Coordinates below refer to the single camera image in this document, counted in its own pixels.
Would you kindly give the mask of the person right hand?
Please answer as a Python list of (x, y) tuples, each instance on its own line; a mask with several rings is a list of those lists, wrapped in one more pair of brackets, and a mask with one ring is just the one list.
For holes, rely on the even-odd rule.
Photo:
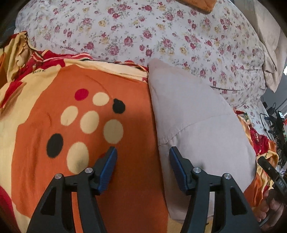
[(284, 203), (274, 199), (276, 195), (277, 192), (274, 189), (266, 191), (261, 203), (253, 210), (256, 220), (258, 222), (265, 222), (261, 226), (263, 232), (267, 232), (275, 227), (286, 208)]

